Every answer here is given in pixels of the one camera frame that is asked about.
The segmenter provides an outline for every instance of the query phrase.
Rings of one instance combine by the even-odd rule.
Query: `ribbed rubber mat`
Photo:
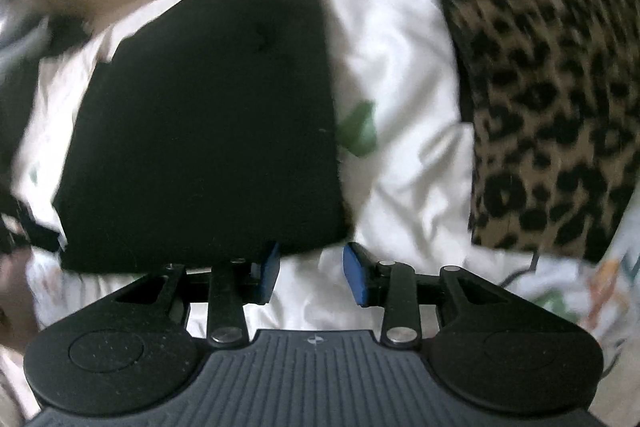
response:
[[[439,388],[417,354],[380,346],[369,331],[261,331],[211,355],[182,394],[121,418],[46,410],[32,427],[598,427],[585,411],[510,419]]]

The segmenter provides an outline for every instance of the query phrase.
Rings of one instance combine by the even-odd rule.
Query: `white fabric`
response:
[[[20,401],[20,407],[22,408],[22,415],[26,418],[32,418],[38,412],[40,407],[29,388],[29,384],[24,378],[24,372],[22,370],[22,357],[15,351],[11,351],[0,346],[0,369],[5,375],[8,382],[14,391],[14,396]]]
[[[40,219],[58,224],[50,200],[96,61],[110,59],[123,38],[178,1],[155,0],[81,52],[41,63],[33,116],[14,165],[14,191]],[[340,152],[355,240],[378,259],[403,261],[422,273],[458,264],[498,282],[529,266],[530,255],[470,243],[473,129],[459,123],[454,54],[439,1],[322,2],[338,122],[360,102],[375,104],[376,149],[361,158]],[[271,302],[245,307],[250,331],[370,328],[378,333],[382,314],[354,303],[342,274],[341,250],[336,245],[283,259]],[[132,279],[64,274],[60,297],[51,298],[37,282],[44,277],[39,270],[51,269],[55,264],[39,255],[30,273],[43,325]],[[205,316],[204,306],[194,307],[192,334],[204,333]],[[424,312],[423,332],[432,335],[436,329],[433,315]]]
[[[637,427],[640,420],[640,337],[626,342],[613,371],[600,382],[590,411],[609,427]]]
[[[638,331],[640,316],[640,182],[607,252],[597,265],[578,259],[541,257],[535,272],[508,289],[589,331],[604,354],[605,371],[625,341]]]

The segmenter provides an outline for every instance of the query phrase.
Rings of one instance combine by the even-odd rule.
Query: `black cushion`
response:
[[[252,259],[346,234],[319,0],[183,0],[98,64],[54,206],[66,269]]]

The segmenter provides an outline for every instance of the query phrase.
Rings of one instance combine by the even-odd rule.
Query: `leopard print pillow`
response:
[[[639,0],[442,0],[476,130],[472,240],[598,261],[640,169]]]

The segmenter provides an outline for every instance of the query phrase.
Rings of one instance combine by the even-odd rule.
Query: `metal rivet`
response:
[[[418,333],[415,330],[412,330],[412,328],[398,326],[396,328],[389,328],[386,330],[386,337],[394,344],[406,344],[417,339]]]
[[[230,344],[242,339],[242,330],[235,326],[225,326],[214,330],[209,335],[210,340],[219,344]]]

